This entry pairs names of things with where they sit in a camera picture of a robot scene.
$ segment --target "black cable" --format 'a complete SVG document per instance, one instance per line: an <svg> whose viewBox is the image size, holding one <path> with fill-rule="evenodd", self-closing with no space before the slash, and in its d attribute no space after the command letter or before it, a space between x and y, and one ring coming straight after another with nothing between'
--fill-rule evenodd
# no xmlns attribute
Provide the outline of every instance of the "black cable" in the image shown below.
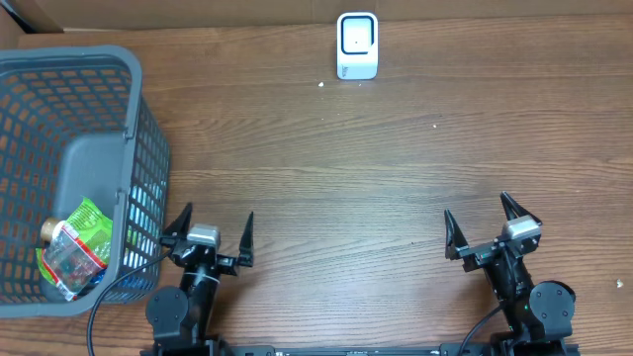
<svg viewBox="0 0 633 356"><path fill-rule="evenodd" d="M514 265L510 263L510 256L507 253L507 248L503 249L503 257L505 258L505 263L507 264L507 269L510 271L510 278L512 279L512 295L510 296L510 300L514 300L516 297L516 275L514 275Z"/></svg>
<svg viewBox="0 0 633 356"><path fill-rule="evenodd" d="M505 307L505 304L500 303L498 307L494 308L491 312L488 313L488 315L484 316L483 319L481 319L475 326L473 326L471 331L464 338L464 341L462 341L462 344L459 346L459 351L457 352L457 356L464 355L464 349L466 348L466 345L468 344L468 342L473 338L473 335L475 335L475 333L480 328L482 328L482 326L484 326L484 324L487 323L488 320L490 320L493 316L495 316L496 313L500 312L504 307Z"/></svg>
<svg viewBox="0 0 633 356"><path fill-rule="evenodd" d="M93 349L92 346L92 325L95 322L95 315L97 314L97 309L99 308L99 306L101 305L101 302L103 302L104 298L106 298L106 294L108 294L108 292L110 292L111 289L113 289L116 285L118 285L121 281L125 280L126 278L130 277L132 274L143 270L153 264L156 264L160 261L162 261L163 259L165 259L165 257L169 256L169 254L171 254L172 249L170 249L169 251L161 254L160 256L154 258L153 260L148 261L147 263L136 267L135 269L133 269L132 271L126 273L125 275L117 278L114 282L112 282L111 284L108 285L108 287L106 287L103 292L101 292L101 294L99 295L99 297L97 298L97 300L95 301L95 305L94 307L92 307L92 311L90 312L90 317L88 318L88 330L86 331L86 343L88 345L88 355L90 356L95 356L95 350Z"/></svg>

